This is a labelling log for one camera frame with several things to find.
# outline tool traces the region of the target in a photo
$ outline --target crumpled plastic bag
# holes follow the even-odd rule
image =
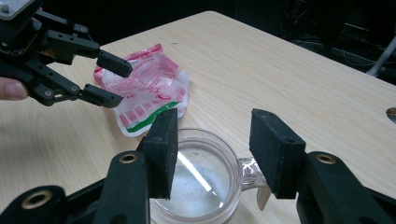
[[[133,72],[119,77],[96,67],[93,77],[101,88],[123,97],[114,108],[117,123],[126,136],[138,136],[149,130],[157,115],[169,108],[177,108],[181,118],[188,105],[189,74],[163,55],[158,44],[124,58]]]

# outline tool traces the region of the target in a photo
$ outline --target green stripe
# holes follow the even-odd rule
[[[135,125],[134,127],[132,127],[132,128],[127,128],[126,131],[127,131],[128,133],[134,133],[134,132],[136,132],[137,130],[139,130],[139,129],[143,128],[143,127],[148,126],[149,124],[151,124],[151,123],[154,122],[154,120],[155,120],[155,118],[157,118],[157,115],[158,115],[158,114],[160,114],[160,113],[163,112],[164,110],[167,110],[167,109],[169,109],[169,108],[174,107],[174,106],[177,105],[177,104],[178,104],[178,102],[171,102],[171,103],[169,103],[169,104],[167,104],[167,105],[161,106],[161,107],[158,108],[156,111],[154,111],[150,116],[148,116],[147,119],[145,119],[145,120],[143,120],[142,122],[136,124],[136,125]]]

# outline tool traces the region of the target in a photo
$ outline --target dark background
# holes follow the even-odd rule
[[[396,0],[45,0],[104,45],[213,10],[362,72],[395,36]],[[395,53],[378,78],[396,84]]]

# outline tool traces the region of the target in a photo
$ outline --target light wood tabletop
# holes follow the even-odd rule
[[[364,186],[396,198],[396,124],[386,113],[396,107],[395,86],[210,11],[103,49],[124,57],[155,44],[190,74],[178,127],[209,130],[249,157],[251,110],[267,110],[305,140],[307,152],[338,156]],[[50,65],[81,87],[94,83],[94,66],[81,57]],[[38,186],[70,194],[90,185],[141,139],[121,133],[112,109],[86,102],[0,102],[0,211]],[[231,223],[300,223],[295,200],[271,196],[264,211],[255,202],[256,190],[244,191]]]

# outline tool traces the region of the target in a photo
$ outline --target human hand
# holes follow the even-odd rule
[[[0,77],[0,100],[23,100],[27,96],[27,90],[18,80]]]

